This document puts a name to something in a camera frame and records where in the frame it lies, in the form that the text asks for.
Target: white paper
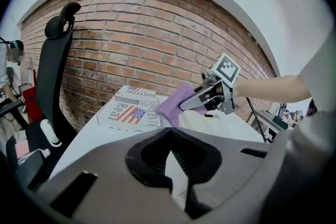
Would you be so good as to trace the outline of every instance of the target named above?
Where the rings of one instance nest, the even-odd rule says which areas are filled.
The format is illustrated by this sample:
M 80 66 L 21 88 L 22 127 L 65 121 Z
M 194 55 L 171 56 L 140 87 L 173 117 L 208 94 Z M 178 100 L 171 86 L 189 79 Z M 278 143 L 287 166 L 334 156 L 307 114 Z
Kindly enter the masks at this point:
M 123 86 L 97 114 L 97 121 L 121 130 L 155 130 L 161 126 L 154 112 L 157 105 L 155 91 Z

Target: american flag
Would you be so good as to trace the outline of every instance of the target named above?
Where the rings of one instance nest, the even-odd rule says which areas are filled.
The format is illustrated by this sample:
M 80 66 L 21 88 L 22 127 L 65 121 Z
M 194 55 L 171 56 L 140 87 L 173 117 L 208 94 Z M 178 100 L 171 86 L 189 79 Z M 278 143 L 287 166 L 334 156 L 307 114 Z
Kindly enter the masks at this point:
M 138 124 L 145 113 L 146 110 L 139 109 L 136 106 L 131 105 L 119 117 L 117 117 L 116 120 Z
M 131 91 L 139 91 L 141 88 L 137 88 L 137 87 L 128 87 Z

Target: purple cloth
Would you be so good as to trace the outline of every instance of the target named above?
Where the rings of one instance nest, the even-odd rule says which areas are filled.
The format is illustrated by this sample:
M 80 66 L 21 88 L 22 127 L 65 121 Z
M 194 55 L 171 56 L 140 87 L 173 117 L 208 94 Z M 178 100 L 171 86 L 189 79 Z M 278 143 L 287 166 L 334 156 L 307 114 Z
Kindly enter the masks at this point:
M 157 106 L 155 112 L 157 114 L 164 115 L 170 123 L 174 127 L 178 127 L 179 125 L 179 117 L 178 115 L 183 112 L 180 109 L 179 104 L 189 96 L 192 96 L 195 93 L 193 88 L 191 88 L 188 84 L 183 84 L 177 91 L 175 91 L 170 97 L 167 98 L 161 105 Z M 199 106 L 198 108 L 193 109 L 197 111 L 199 114 L 206 114 L 207 110 L 204 106 Z

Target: red object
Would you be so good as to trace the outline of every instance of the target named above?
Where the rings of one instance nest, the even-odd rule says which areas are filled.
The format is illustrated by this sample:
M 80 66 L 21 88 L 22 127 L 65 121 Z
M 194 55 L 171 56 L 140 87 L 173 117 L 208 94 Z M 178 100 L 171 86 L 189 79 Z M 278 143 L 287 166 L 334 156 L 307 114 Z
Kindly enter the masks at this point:
M 24 90 L 22 92 L 22 95 L 25 99 L 26 106 L 27 106 L 27 114 L 29 123 L 32 123 L 34 121 L 38 121 L 44 118 L 41 110 L 38 108 L 36 103 L 36 71 L 33 71 L 34 76 L 34 86 Z

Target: cable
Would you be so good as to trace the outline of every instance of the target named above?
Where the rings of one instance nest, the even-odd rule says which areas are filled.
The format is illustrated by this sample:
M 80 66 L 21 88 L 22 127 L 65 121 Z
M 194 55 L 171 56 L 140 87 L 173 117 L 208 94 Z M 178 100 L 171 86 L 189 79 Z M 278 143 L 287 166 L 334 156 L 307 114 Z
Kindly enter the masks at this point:
M 258 118 L 258 116 L 257 116 L 257 113 L 256 113 L 256 111 L 254 110 L 254 107 L 253 107 L 253 105 L 251 104 L 251 101 L 250 101 L 249 97 L 246 97 L 246 100 L 247 100 L 248 104 L 250 105 L 250 107 L 251 107 L 251 109 L 252 109 L 252 113 L 253 113 L 254 117 L 255 117 L 256 120 L 257 120 L 259 129 L 260 129 L 260 131 L 261 131 L 262 139 L 263 139 L 264 142 L 266 143 L 266 142 L 267 142 L 267 140 L 266 140 L 266 136 L 265 136 L 265 134 L 264 134 L 263 128 L 261 128 L 261 123 L 260 123 L 260 121 L 259 121 L 259 118 Z

